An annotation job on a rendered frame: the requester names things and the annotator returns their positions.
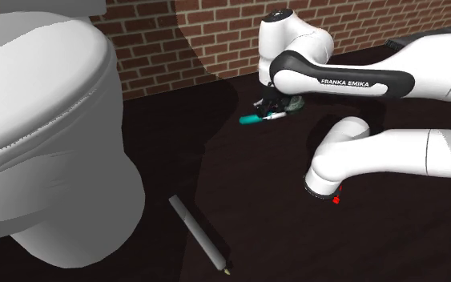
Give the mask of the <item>dark speckled round object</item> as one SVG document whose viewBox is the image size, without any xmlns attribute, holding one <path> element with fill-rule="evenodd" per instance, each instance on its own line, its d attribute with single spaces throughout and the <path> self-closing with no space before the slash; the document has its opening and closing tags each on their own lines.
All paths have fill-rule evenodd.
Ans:
<svg viewBox="0 0 451 282">
<path fill-rule="evenodd" d="M 304 98 L 301 95 L 282 98 L 283 110 L 287 113 L 295 113 L 304 107 Z"/>
</svg>

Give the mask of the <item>teal and white marker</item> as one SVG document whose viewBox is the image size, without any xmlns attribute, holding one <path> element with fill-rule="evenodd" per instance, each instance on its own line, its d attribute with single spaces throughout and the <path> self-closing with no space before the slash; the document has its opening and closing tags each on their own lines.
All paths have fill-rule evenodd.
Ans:
<svg viewBox="0 0 451 282">
<path fill-rule="evenodd" d="M 267 120 L 280 119 L 287 115 L 286 112 L 268 113 L 265 117 L 259 117 L 258 115 L 245 115 L 240 117 L 239 122 L 242 125 L 260 123 Z"/>
</svg>

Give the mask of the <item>grey pen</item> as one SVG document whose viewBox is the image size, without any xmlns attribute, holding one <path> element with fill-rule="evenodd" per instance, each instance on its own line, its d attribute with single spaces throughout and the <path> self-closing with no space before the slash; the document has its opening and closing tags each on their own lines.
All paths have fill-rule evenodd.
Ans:
<svg viewBox="0 0 451 282">
<path fill-rule="evenodd" d="M 173 207 L 179 218 L 186 225 L 188 231 L 193 235 L 196 242 L 203 249 L 209 260 L 213 263 L 218 271 L 230 276 L 230 270 L 227 266 L 227 261 L 220 250 L 211 241 L 207 233 L 201 228 L 195 217 L 190 213 L 184 203 L 177 195 L 173 195 L 168 199 L 170 205 Z"/>
</svg>

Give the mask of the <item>white toilet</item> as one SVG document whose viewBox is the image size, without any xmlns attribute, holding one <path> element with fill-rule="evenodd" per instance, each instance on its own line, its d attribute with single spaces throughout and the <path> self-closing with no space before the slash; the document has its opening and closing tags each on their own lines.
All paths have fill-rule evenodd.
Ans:
<svg viewBox="0 0 451 282">
<path fill-rule="evenodd" d="M 99 262 L 143 214 L 123 148 L 107 0 L 0 0 L 0 237 L 60 268 Z"/>
</svg>

